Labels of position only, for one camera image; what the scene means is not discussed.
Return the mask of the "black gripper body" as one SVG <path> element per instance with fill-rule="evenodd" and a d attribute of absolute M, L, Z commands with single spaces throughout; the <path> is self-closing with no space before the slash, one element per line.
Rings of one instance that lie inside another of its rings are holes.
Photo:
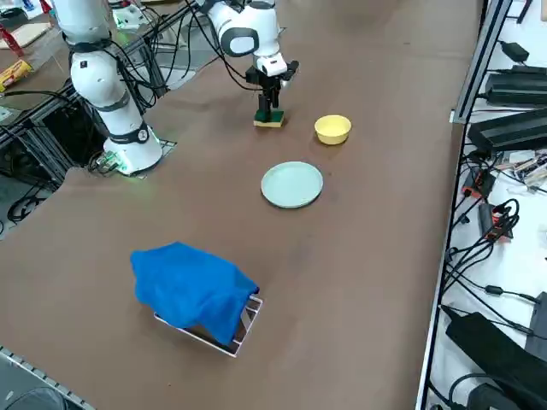
<path fill-rule="evenodd" d="M 258 85 L 264 90 L 277 90 L 282 88 L 282 81 L 285 79 L 285 73 L 268 77 L 264 72 L 255 67 L 249 67 L 245 71 L 245 81 L 251 85 Z"/>

